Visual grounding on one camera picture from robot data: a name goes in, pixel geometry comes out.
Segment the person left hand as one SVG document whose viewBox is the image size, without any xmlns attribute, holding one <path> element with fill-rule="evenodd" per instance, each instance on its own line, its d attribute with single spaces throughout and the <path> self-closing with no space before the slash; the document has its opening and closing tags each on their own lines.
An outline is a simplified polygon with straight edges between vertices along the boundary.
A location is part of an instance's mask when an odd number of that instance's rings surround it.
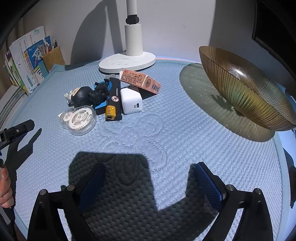
<svg viewBox="0 0 296 241">
<path fill-rule="evenodd" d="M 13 190 L 11 188 L 11 179 L 5 166 L 1 170 L 0 183 L 0 205 L 2 208 L 11 208 L 14 205 Z"/>
</svg>

